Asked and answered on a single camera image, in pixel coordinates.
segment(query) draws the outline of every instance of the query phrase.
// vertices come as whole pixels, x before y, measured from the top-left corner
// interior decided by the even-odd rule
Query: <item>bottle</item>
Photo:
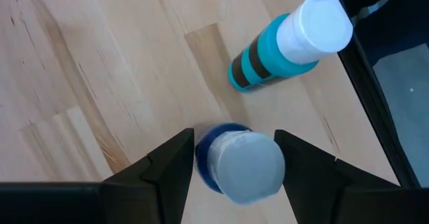
[[[347,46],[353,25],[339,0],[305,0],[275,18],[231,63],[229,80],[241,92],[312,70]]]
[[[282,187],[285,160],[274,140],[237,123],[205,131],[195,149],[196,169],[210,189],[238,205],[267,198]]]

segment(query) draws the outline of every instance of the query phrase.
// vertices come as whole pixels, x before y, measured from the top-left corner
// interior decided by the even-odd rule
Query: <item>wooden floor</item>
[[[285,129],[397,182],[337,56],[242,95],[227,67],[302,0],[0,0],[0,181],[102,180],[185,127]],[[183,223],[295,223],[194,173]]]

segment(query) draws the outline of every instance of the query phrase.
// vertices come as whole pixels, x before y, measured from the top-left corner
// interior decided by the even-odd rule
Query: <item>plastic bottle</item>
[[[236,123],[206,131],[196,167],[209,188],[239,205],[277,193],[285,176],[284,156],[272,138]]]
[[[275,18],[229,67],[242,92],[313,69],[347,46],[353,25],[339,0],[305,0],[293,13]]]

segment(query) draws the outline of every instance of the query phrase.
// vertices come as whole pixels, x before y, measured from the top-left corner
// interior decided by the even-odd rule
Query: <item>white bottle cap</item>
[[[339,52],[352,34],[339,0],[305,0],[278,28],[277,43],[290,62],[307,64]]]
[[[234,203],[250,204],[278,192],[285,162],[280,147],[251,131],[228,131],[208,150],[208,171]]]

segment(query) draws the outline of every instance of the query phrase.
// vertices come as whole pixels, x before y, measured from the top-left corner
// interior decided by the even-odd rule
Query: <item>black frame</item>
[[[194,164],[184,129],[102,182],[0,183],[0,223],[147,223],[182,220]]]
[[[429,188],[402,188],[276,130],[283,186],[299,224],[427,223]]]
[[[420,187],[397,137],[393,119],[378,81],[355,34],[350,44],[338,55],[401,186]]]

